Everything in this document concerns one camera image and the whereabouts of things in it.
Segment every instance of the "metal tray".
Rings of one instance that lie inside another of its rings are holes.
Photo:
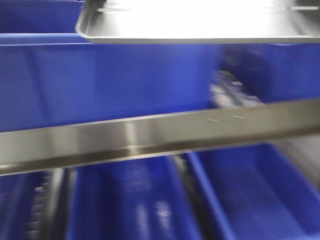
[[[318,0],[86,0],[93,43],[320,43]]]

